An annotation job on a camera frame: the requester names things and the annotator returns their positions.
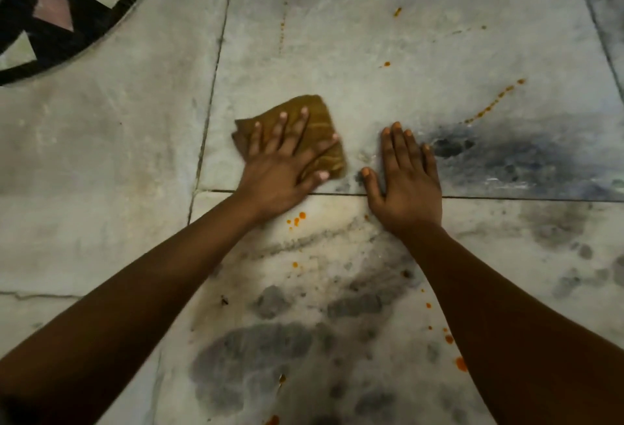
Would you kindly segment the person's left hand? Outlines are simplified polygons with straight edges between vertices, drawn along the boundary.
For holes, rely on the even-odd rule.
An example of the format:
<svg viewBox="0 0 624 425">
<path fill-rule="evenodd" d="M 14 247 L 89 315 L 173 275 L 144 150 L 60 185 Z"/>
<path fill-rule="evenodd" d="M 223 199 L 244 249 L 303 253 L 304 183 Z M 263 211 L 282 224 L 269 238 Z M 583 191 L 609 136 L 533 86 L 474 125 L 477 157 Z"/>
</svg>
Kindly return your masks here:
<svg viewBox="0 0 624 425">
<path fill-rule="evenodd" d="M 281 113 L 263 146 L 263 152 L 245 160 L 245 168 L 233 195 L 236 204 L 249 215 L 253 224 L 261 224 L 298 205 L 307 196 L 297 196 L 295 187 L 302 181 L 303 170 L 318 156 L 340 141 L 335 133 L 317 142 L 305 152 L 292 156 L 280 154 L 288 115 Z"/>
</svg>

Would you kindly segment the person's right hand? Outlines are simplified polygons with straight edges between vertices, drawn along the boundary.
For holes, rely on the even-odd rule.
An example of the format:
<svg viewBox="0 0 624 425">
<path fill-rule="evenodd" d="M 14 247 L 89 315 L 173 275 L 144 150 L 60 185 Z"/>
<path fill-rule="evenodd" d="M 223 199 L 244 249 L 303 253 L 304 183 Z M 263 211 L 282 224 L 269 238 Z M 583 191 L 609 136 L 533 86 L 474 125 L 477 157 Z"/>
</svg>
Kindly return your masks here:
<svg viewBox="0 0 624 425">
<path fill-rule="evenodd" d="M 442 190 L 431 180 L 423 166 L 423 145 L 416 141 L 410 129 L 403 129 L 412 161 L 412 178 L 393 173 L 394 149 L 392 126 L 381 131 L 380 150 L 385 183 L 385 204 L 380 210 L 371 210 L 383 227 L 402 241 L 425 228 L 440 228 L 442 223 Z"/>
</svg>

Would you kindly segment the brown cleaning cloth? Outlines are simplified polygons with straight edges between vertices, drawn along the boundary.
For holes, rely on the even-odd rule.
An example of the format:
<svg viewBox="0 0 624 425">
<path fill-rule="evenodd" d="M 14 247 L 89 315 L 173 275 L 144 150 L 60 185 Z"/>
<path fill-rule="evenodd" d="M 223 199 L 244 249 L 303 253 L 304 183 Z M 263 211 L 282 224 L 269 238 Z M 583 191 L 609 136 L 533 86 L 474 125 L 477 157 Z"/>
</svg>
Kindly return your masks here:
<svg viewBox="0 0 624 425">
<path fill-rule="evenodd" d="M 252 118 L 236 120 L 236 131 L 231 137 L 238 153 L 244 160 L 247 159 L 249 139 L 256 123 L 260 123 L 263 129 L 261 136 L 261 147 L 263 147 L 281 113 L 288 115 L 285 127 L 285 133 L 288 133 L 304 107 L 308 109 L 308 122 L 295 153 L 305 152 L 317 142 L 330 139 L 335 134 L 335 129 L 330 111 L 323 98 L 319 95 L 301 95 Z M 300 179 L 316 171 L 327 171 L 330 179 L 341 179 L 346 175 L 346 170 L 346 156 L 341 142 L 338 142 L 308 164 L 301 173 Z"/>
</svg>

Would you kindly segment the person's right forearm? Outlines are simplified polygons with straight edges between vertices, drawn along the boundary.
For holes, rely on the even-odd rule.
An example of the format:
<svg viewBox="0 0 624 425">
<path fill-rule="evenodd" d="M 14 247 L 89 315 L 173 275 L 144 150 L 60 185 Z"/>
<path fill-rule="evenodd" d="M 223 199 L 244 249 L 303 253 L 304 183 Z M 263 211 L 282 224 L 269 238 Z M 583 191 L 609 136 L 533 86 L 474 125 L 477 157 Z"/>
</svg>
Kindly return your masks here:
<svg viewBox="0 0 624 425">
<path fill-rule="evenodd" d="M 624 425 L 624 350 L 514 285 L 437 224 L 392 226 L 498 425 Z"/>
</svg>

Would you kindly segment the person's left forearm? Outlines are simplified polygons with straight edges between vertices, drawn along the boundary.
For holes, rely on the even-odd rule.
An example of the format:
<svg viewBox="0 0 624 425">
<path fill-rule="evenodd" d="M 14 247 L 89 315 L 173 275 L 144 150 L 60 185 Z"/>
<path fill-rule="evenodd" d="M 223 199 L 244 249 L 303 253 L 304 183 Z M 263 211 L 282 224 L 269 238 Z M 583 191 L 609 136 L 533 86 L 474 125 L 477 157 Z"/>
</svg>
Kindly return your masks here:
<svg viewBox="0 0 624 425">
<path fill-rule="evenodd" d="M 235 193 L 0 359 L 0 425 L 96 425 L 191 297 L 278 211 Z"/>
</svg>

